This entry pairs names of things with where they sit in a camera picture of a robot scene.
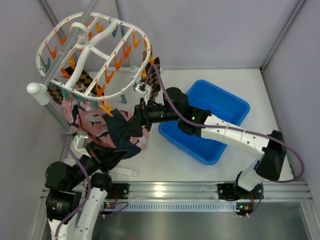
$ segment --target white table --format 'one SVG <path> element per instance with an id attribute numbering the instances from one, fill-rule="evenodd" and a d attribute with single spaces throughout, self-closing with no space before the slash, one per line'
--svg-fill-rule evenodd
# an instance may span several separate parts
<path id="1" fill-rule="evenodd" d="M 258 69 L 164 70 L 161 76 L 166 88 L 178 87 L 184 93 L 196 80 L 203 79 L 213 83 L 250 104 L 250 112 L 241 124 L 243 128 L 266 134 L 278 129 Z M 128 104 L 119 103 L 111 106 L 133 111 L 134 104 L 138 104 L 139 101 L 131 101 L 131 93 L 134 91 L 130 90 L 125 93 L 129 99 Z M 163 102 L 162 94 L 159 94 L 157 101 Z M 117 165 L 138 171 L 138 176 L 129 177 L 119 174 L 111 174 L 111 176 L 113 181 L 234 181 L 237 174 L 253 161 L 254 159 L 245 152 L 227 146 L 216 164 L 204 165 L 167 141 L 158 132 L 158 124 L 153 124 L 147 149 L 133 158 L 122 160 Z M 288 159 L 286 159 L 280 179 L 292 178 L 293 174 Z"/>

